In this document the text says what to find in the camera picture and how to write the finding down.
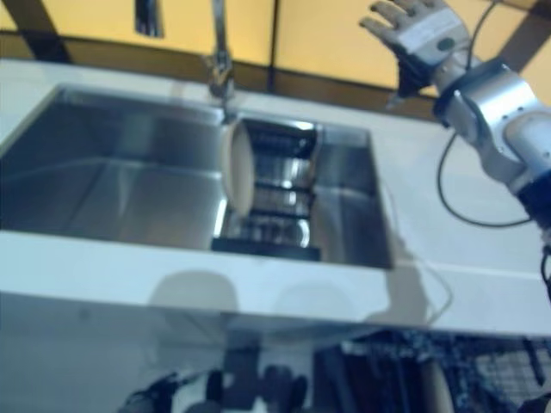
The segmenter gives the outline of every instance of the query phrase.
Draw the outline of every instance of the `white countertop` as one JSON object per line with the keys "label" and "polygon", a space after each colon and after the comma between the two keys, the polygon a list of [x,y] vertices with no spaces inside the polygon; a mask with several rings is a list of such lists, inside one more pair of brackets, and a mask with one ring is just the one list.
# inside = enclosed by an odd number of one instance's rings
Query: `white countertop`
{"label": "white countertop", "polygon": [[[179,102],[207,88],[167,78],[0,60],[0,145],[60,83]],[[0,291],[129,305],[383,322],[438,329],[551,334],[534,225],[489,231],[449,216],[435,189],[449,136],[439,125],[238,92],[241,108],[371,131],[397,268],[384,272],[193,250],[0,232]],[[477,219],[524,216],[459,143],[446,169],[449,198]]]}

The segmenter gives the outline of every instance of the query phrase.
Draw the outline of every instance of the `dish rack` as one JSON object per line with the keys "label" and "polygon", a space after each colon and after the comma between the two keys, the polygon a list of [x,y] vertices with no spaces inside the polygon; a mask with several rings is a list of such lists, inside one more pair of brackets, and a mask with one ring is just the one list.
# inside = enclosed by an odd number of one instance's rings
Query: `dish rack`
{"label": "dish rack", "polygon": [[313,125],[300,130],[259,120],[245,124],[255,159],[251,213],[240,217],[228,207],[214,246],[318,261],[310,237],[317,131]]}
{"label": "dish rack", "polygon": [[517,413],[551,392],[551,339],[384,330],[341,348],[356,411],[430,411],[421,396],[428,361],[442,369],[455,413]]}

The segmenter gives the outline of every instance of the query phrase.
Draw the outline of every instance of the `wire basket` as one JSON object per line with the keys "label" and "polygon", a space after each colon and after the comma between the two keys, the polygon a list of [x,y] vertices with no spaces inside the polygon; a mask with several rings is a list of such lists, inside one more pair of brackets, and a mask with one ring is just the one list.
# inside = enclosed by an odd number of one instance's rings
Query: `wire basket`
{"label": "wire basket", "polygon": [[381,413],[429,411],[420,372],[427,361],[442,368],[456,413],[517,413],[551,392],[551,340],[383,330],[343,350],[367,361],[363,380],[376,387],[370,403]]}

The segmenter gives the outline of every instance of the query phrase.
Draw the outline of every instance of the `robotic arm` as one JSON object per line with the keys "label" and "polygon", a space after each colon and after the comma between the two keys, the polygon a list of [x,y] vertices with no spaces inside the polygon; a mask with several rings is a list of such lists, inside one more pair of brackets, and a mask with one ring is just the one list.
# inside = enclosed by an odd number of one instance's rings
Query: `robotic arm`
{"label": "robotic arm", "polygon": [[370,17],[360,22],[399,61],[399,87],[389,104],[435,84],[435,116],[520,200],[550,251],[551,108],[501,59],[473,57],[465,25],[443,0],[391,1],[371,7],[390,26]]}

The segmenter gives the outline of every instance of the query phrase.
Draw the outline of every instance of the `stainless steel sink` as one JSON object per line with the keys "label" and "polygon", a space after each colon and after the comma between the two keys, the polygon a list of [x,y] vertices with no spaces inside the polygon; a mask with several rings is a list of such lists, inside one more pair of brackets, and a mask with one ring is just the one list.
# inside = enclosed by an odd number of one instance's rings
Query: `stainless steel sink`
{"label": "stainless steel sink", "polygon": [[220,180],[219,108],[63,88],[0,148],[2,227],[387,268],[366,131],[241,113],[253,211]]}

